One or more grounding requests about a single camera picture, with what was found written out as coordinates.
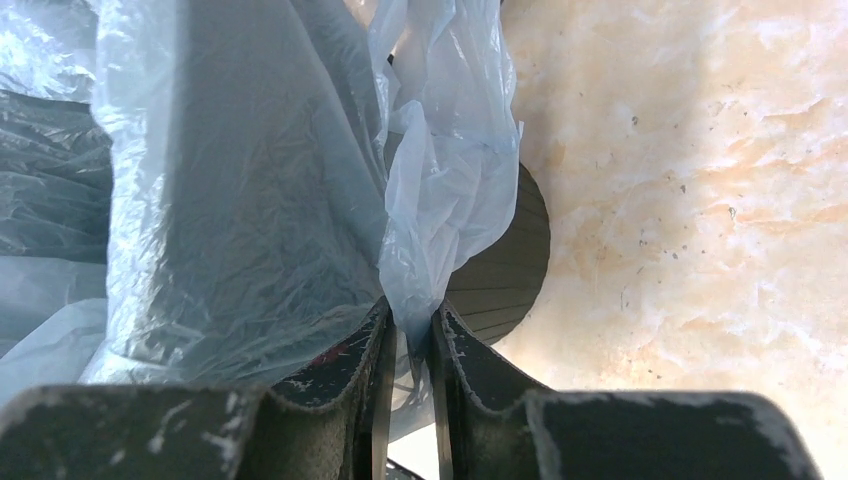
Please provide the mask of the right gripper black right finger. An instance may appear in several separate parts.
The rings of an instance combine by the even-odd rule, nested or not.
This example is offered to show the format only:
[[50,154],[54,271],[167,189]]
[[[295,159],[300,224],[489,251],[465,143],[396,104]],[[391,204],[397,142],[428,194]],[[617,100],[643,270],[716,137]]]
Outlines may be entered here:
[[817,479],[794,424],[729,391],[556,391],[478,340],[449,304],[428,365],[444,479]]

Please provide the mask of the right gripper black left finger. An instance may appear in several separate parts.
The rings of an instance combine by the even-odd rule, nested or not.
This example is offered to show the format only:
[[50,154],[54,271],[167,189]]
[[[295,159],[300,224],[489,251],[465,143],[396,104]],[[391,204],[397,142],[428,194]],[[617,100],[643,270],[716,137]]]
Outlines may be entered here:
[[382,479],[396,329],[359,328],[279,383],[61,385],[1,414],[5,479]]

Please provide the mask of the black plastic trash bin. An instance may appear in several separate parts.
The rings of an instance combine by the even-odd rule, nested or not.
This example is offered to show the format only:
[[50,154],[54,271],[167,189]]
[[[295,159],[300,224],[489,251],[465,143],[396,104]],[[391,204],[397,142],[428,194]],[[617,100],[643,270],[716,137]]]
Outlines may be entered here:
[[547,273],[550,239],[540,189],[530,172],[521,167],[510,226],[493,245],[452,274],[446,293],[479,340],[494,344],[525,318]]

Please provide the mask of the light blue trash bag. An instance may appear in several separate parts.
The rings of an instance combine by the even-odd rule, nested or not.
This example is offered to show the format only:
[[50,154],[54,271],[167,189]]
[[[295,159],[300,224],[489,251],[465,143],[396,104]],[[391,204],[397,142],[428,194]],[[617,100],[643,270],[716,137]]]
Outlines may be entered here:
[[273,384],[386,297],[427,317],[515,210],[496,1],[5,1],[1,399]]

